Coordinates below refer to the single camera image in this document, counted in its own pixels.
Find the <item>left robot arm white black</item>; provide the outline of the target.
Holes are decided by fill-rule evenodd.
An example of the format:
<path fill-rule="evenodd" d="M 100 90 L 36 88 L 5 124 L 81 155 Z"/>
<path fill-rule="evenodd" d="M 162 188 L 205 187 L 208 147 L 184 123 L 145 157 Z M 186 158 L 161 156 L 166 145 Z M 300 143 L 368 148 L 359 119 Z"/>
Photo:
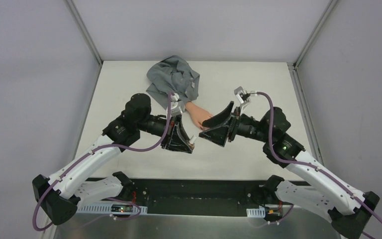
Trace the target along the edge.
<path fill-rule="evenodd" d="M 151 99 L 137 93 L 125 104 L 121 114 L 112 120 L 95 142 L 77 158 L 50 176 L 38 175 L 32 181 L 37 205 L 52 225 L 67 222 L 81 207 L 103 199 L 133 203 L 132 181 L 122 172 L 88 183 L 87 179 L 122 152 L 134 151 L 133 144 L 141 132 L 157 136 L 155 147 L 192 153 L 196 137 L 189 137 L 182 124 L 184 103 L 176 93 L 168 93 L 165 115 L 152 115 Z"/>

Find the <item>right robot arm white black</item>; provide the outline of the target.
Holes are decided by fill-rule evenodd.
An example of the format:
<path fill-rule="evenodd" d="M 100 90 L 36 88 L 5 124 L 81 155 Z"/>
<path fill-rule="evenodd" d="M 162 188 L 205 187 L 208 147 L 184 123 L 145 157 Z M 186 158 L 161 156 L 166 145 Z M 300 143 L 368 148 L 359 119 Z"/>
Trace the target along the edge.
<path fill-rule="evenodd" d="M 361 237 L 379 196 L 350 186 L 320 164 L 287 133 L 290 123 L 281 108 L 271 107 L 260 120 L 256 120 L 230 103 L 202 125 L 204 131 L 199 136 L 220 146 L 238 135 L 263 142 L 263 153 L 272 163 L 309 184 L 304 188 L 273 175 L 252 192 L 254 202 L 291 203 L 319 215 L 345 238 Z"/>

